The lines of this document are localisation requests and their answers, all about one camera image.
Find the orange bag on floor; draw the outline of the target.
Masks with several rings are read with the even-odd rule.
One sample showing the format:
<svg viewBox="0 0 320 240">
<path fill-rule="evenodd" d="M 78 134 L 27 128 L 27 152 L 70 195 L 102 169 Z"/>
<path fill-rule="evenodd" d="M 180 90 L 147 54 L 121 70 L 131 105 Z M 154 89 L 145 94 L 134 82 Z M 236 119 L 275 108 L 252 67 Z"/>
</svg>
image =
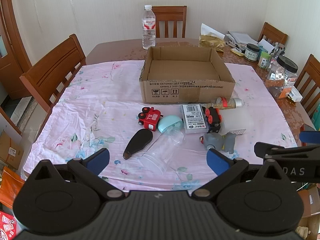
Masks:
<svg viewBox="0 0 320 240">
<path fill-rule="evenodd" d="M 24 185 L 24 180 L 8 167 L 3 168 L 0 201 L 6 207 L 12 209 L 14 200 Z"/>
</svg>

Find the wooden chair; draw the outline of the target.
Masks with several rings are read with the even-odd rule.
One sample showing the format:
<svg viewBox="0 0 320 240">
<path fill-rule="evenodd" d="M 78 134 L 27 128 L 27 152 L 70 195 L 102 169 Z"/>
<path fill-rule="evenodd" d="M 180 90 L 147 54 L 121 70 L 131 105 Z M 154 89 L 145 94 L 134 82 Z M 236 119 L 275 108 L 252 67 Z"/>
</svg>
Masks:
<svg viewBox="0 0 320 240">
<path fill-rule="evenodd" d="M 85 64 L 84 51 L 77 36 L 72 34 L 20 76 L 28 92 L 47 113 L 44 122 Z"/>
<path fill-rule="evenodd" d="M 187 6 L 156 6 L 152 7 L 156 16 L 156 37 L 160 38 L 159 23 L 164 22 L 164 37 L 169 37 L 169 22 L 173 22 L 173 38 L 177 38 L 177 23 L 182 22 L 182 38 L 185 38 Z"/>
<path fill-rule="evenodd" d="M 278 30 L 268 22 L 265 22 L 260 32 L 258 42 L 260 42 L 263 38 L 267 41 L 270 40 L 272 44 L 278 42 L 285 45 L 288 35 Z"/>
<path fill-rule="evenodd" d="M 310 117 L 319 103 L 319 75 L 319 61 L 310 54 L 295 83 L 295 87 L 303 97 L 300 103 Z"/>
</svg>

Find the red snack package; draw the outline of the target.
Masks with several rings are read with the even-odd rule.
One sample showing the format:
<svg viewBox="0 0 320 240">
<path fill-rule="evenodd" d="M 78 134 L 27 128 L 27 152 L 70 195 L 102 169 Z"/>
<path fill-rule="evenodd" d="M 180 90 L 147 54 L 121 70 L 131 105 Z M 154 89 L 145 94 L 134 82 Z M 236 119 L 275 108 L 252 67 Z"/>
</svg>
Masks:
<svg viewBox="0 0 320 240">
<path fill-rule="evenodd" d="M 12 240 L 16 237 L 16 220 L 14 216 L 0 212 L 0 240 Z"/>
</svg>

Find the yellow sticky note pad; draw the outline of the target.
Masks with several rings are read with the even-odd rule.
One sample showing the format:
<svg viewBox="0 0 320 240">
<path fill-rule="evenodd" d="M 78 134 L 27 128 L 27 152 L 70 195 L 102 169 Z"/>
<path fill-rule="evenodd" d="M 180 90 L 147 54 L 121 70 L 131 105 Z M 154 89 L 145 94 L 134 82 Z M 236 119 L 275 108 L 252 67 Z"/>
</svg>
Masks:
<svg viewBox="0 0 320 240">
<path fill-rule="evenodd" d="M 244 57 L 244 53 L 241 50 L 239 50 L 238 48 L 232 48 L 231 52 L 239 57 Z"/>
</svg>

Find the stack of white papers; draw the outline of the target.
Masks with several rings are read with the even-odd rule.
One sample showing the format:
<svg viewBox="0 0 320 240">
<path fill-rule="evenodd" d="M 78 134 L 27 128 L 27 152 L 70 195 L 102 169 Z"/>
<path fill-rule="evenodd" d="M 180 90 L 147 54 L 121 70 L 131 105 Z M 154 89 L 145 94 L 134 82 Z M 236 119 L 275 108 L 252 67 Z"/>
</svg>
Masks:
<svg viewBox="0 0 320 240">
<path fill-rule="evenodd" d="M 247 33 L 240 33 L 235 31 L 229 31 L 228 34 L 233 38 L 233 40 L 236 43 L 242 43 L 242 44 L 255 44 L 257 45 L 258 42 L 251 38 Z"/>
</svg>

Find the clear plastic jar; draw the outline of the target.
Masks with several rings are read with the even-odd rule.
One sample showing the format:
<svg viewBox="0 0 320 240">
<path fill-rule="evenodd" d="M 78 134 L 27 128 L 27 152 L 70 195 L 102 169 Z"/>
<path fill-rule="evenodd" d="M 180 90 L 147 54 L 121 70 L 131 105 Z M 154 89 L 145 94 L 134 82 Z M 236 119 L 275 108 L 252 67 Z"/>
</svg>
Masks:
<svg viewBox="0 0 320 240">
<path fill-rule="evenodd" d="M 141 164 L 154 174 L 163 175 L 183 141 L 183 132 L 176 127 L 169 127 L 143 153 Z"/>
</svg>

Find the wooden chair far side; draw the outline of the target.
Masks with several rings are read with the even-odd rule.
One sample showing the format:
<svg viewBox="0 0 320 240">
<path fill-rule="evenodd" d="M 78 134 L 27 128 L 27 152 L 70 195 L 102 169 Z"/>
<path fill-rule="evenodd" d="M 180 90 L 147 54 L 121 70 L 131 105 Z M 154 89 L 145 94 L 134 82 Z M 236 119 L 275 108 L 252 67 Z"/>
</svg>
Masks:
<svg viewBox="0 0 320 240">
<path fill-rule="evenodd" d="M 182 22 L 182 38 L 185 38 L 187 6 L 156 6 L 152 7 L 156 16 L 156 37 L 160 38 L 159 23 L 164 22 L 164 37 L 169 37 L 169 22 L 173 22 L 173 38 L 177 38 L 177 23 Z"/>
</svg>

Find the bundle of pens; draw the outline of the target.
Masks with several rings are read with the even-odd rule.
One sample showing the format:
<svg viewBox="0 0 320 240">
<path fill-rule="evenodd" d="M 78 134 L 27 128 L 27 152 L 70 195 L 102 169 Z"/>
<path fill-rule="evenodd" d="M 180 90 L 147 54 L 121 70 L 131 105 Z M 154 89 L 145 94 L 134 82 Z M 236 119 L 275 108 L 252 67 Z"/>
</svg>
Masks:
<svg viewBox="0 0 320 240">
<path fill-rule="evenodd" d="M 276 42 L 274 44 L 274 49 L 272 50 L 272 53 L 271 53 L 269 66 L 271 66 L 271 64 L 277 60 L 278 56 L 283 56 L 284 54 L 285 54 L 285 45 L 282 43 Z"/>
</svg>

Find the clear box with barcode label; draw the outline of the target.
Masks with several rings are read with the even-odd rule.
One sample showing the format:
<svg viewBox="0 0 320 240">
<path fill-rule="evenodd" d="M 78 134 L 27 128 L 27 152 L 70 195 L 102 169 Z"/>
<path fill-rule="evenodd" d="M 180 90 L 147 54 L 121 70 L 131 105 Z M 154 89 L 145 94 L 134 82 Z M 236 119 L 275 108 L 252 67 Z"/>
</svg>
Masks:
<svg viewBox="0 0 320 240">
<path fill-rule="evenodd" d="M 181 110 L 186 134 L 203 134 L 208 131 L 203 109 L 200 104 L 183 104 L 181 105 Z"/>
</svg>

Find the white plastic bottle green label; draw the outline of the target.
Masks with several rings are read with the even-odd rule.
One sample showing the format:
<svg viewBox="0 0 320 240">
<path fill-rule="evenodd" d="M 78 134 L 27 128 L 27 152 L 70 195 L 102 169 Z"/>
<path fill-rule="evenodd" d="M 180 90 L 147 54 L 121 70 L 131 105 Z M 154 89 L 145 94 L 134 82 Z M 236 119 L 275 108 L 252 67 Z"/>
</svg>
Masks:
<svg viewBox="0 0 320 240">
<path fill-rule="evenodd" d="M 247 107 L 224 109 L 220 111 L 220 135 L 233 133 L 242 135 L 253 127 L 253 119 L 249 114 Z"/>
</svg>

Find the black toy train red wheels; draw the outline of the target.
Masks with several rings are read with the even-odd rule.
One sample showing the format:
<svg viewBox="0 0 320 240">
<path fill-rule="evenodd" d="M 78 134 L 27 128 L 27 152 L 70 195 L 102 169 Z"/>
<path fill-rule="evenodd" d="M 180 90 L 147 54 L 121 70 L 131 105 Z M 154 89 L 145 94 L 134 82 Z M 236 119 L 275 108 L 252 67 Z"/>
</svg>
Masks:
<svg viewBox="0 0 320 240">
<path fill-rule="evenodd" d="M 202 107 L 204 110 L 204 117 L 208 126 L 208 133 L 219 133 L 221 128 L 222 116 L 217 108 Z"/>
</svg>

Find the small bottle silver cap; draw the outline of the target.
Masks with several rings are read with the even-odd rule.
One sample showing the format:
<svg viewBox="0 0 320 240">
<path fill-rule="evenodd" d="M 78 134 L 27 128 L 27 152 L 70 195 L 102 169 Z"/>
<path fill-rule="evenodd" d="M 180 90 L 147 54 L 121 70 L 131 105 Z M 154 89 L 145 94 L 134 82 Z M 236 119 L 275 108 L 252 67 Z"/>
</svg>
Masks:
<svg viewBox="0 0 320 240">
<path fill-rule="evenodd" d="M 244 106 L 243 100 L 240 98 L 230 98 L 226 99 L 224 97 L 219 97 L 217 99 L 214 99 L 212 102 L 209 103 L 202 103 L 202 107 L 209 108 L 213 107 L 216 109 L 235 109 L 235 108 L 240 108 Z"/>
</svg>

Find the wooden chair left side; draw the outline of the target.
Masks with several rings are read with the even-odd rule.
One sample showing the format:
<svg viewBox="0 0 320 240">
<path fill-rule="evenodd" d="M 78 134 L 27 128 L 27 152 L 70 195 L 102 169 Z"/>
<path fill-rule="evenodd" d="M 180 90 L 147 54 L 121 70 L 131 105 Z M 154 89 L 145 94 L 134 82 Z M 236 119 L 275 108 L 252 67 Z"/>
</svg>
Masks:
<svg viewBox="0 0 320 240">
<path fill-rule="evenodd" d="M 47 113 L 44 122 L 85 64 L 84 51 L 77 36 L 72 34 L 20 76 L 28 92 Z"/>
</svg>

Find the light blue oval case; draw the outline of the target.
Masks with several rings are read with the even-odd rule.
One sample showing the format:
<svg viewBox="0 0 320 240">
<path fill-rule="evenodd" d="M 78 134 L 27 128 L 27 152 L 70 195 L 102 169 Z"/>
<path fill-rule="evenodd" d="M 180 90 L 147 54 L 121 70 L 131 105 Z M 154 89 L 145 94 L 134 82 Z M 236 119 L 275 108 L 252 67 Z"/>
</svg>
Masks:
<svg viewBox="0 0 320 240">
<path fill-rule="evenodd" d="M 158 130 L 161 133 L 165 132 L 169 127 L 181 129 L 183 127 L 182 119 L 176 115 L 166 115 L 159 120 Z"/>
</svg>

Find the grey elephant toy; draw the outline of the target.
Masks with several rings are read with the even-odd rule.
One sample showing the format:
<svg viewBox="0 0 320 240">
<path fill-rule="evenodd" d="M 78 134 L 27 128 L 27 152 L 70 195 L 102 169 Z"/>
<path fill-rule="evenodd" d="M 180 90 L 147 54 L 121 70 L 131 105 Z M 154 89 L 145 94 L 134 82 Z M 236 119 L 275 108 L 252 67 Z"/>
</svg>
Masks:
<svg viewBox="0 0 320 240">
<path fill-rule="evenodd" d="M 207 149 L 215 149 L 229 154 L 234 153 L 236 134 L 228 132 L 225 135 L 219 133 L 205 133 L 200 137 L 201 144 Z"/>
</svg>

